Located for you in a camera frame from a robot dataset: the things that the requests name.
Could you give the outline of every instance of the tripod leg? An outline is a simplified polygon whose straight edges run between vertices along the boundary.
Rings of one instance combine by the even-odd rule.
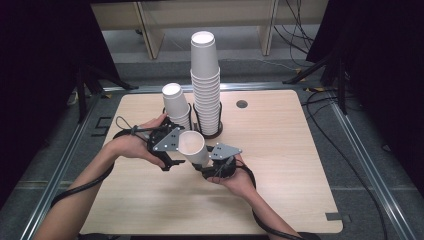
[[[77,73],[77,94],[78,94],[78,107],[80,117],[78,122],[82,122],[87,113],[87,103],[85,102],[85,90],[84,90],[84,71],[83,67],[80,67]]]
[[[100,70],[98,68],[95,68],[93,66],[87,66],[87,68],[91,72],[99,75],[102,78],[105,78],[106,80],[109,80],[110,82],[112,82],[112,83],[114,83],[114,84],[116,84],[116,85],[124,88],[125,90],[133,90],[133,89],[137,89],[138,88],[138,87],[135,87],[135,86],[131,86],[131,85],[127,84],[126,82],[123,82],[121,79],[117,79],[117,78],[109,75],[108,73],[103,72],[102,70]]]
[[[340,110],[342,110],[344,115],[347,115],[346,111],[346,102],[345,102],[345,66],[343,61],[340,59],[339,62],[339,81],[337,82],[337,99]]]
[[[310,68],[306,69],[305,72],[300,73],[299,75],[297,75],[296,77],[294,77],[294,78],[292,78],[290,80],[283,81],[283,84],[296,84],[296,83],[298,83],[300,80],[302,80],[305,77],[311,75],[312,73],[314,73],[315,71],[317,71],[321,67],[327,65],[329,59],[330,59],[330,57],[329,56],[326,56],[325,58],[323,58],[319,62],[315,63]]]

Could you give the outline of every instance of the wrist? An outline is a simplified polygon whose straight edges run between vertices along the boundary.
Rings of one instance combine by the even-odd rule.
[[[120,148],[114,144],[114,141],[106,143],[103,148],[100,150],[108,159],[116,160],[120,154]]]
[[[245,189],[242,194],[241,197],[246,200],[247,202],[251,201],[253,198],[255,198],[258,194],[258,192],[256,191],[256,189],[254,187],[251,188],[247,188]]]

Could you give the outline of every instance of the metal frame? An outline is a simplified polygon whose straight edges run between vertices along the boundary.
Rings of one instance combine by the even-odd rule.
[[[86,117],[83,119],[83,121],[78,123],[74,133],[72,134],[72,138],[69,141],[55,172],[53,173],[52,178],[50,179],[46,189],[44,190],[43,195],[40,198],[40,201],[38,202],[37,206],[35,207],[28,221],[28,224],[22,234],[21,240],[32,239],[41,221],[44,219],[45,215],[47,214],[47,211],[50,208],[50,202],[53,200],[54,194],[56,193],[57,189],[60,186],[61,180],[63,176],[65,175],[66,170],[68,169],[69,163],[72,160],[72,156],[75,153],[75,149],[78,146],[81,136],[83,135],[87,127],[88,120],[90,119],[91,113],[93,112],[93,109],[99,99],[100,99],[100,94],[94,96],[92,105],[90,106],[90,109]]]
[[[335,97],[333,92],[328,92],[329,97]],[[331,104],[334,113],[336,114],[340,124],[342,125],[343,130],[346,133],[350,143],[352,144],[353,149],[355,150],[356,155],[364,169],[367,177],[374,187],[375,192],[380,199],[381,204],[386,210],[387,215],[389,216],[390,221],[392,222],[396,232],[398,233],[400,239],[412,240],[417,239],[417,236],[412,230],[412,227],[405,218],[401,207],[396,201],[395,197],[389,190],[386,182],[382,178],[377,167],[374,165],[374,162],[370,155],[368,154],[365,146],[362,144],[361,139],[355,131],[352,123],[349,120],[349,117],[344,115],[342,110],[338,107],[337,103]]]
[[[193,91],[191,85],[182,85],[183,90],[187,92]],[[281,90],[281,89],[293,89],[296,88],[305,88],[306,85],[297,84],[297,85],[283,85],[280,82],[254,82],[254,83],[222,83],[222,91],[259,91],[259,90]],[[122,94],[141,94],[141,93],[159,93],[162,90],[162,86],[141,86],[139,89],[135,90],[125,90],[121,87],[114,88],[105,88],[105,93],[122,93]],[[330,97],[335,97],[334,93],[328,93]],[[84,133],[88,120],[90,119],[91,113],[95,108],[100,95],[96,95],[93,99],[93,103],[89,108],[87,116],[84,120],[79,123],[74,131],[74,134],[59,162],[58,167],[56,168],[52,179],[49,181],[38,205],[33,211],[30,220],[23,232],[21,240],[31,239],[37,230],[42,219],[45,217],[48,209],[49,203],[53,199],[53,194],[56,193],[61,179],[64,176],[71,158],[74,154],[74,151],[81,139],[82,134]],[[415,233],[413,232],[410,224],[405,219],[405,214],[403,213],[401,207],[397,203],[396,199],[388,189],[385,181],[381,177],[379,171],[373,163],[373,160],[369,156],[365,146],[362,144],[359,136],[356,134],[355,128],[351,124],[349,118],[344,115],[341,110],[338,108],[336,103],[331,104],[340,124],[343,127],[349,141],[352,144],[358,158],[364,168],[372,186],[375,188],[377,196],[380,199],[384,209],[386,210],[390,221],[392,222],[394,228],[396,229],[398,235],[401,239],[417,239]]]

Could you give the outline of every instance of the metal bracket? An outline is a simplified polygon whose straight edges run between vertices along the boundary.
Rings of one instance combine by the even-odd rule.
[[[166,135],[158,144],[153,147],[153,151],[178,151],[178,140],[180,136],[180,127],[174,128],[168,135]]]
[[[242,150],[223,143],[217,143],[213,148],[210,158],[212,160],[224,160],[236,154],[242,153]]]

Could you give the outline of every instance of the black curtain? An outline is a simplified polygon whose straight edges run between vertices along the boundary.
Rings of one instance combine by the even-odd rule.
[[[330,0],[307,60],[321,60],[348,39],[340,56],[350,90],[424,196],[423,9],[420,0]],[[348,20],[361,23],[358,31],[346,28]]]
[[[78,68],[119,75],[85,1],[3,1],[0,57],[3,206],[66,109]]]

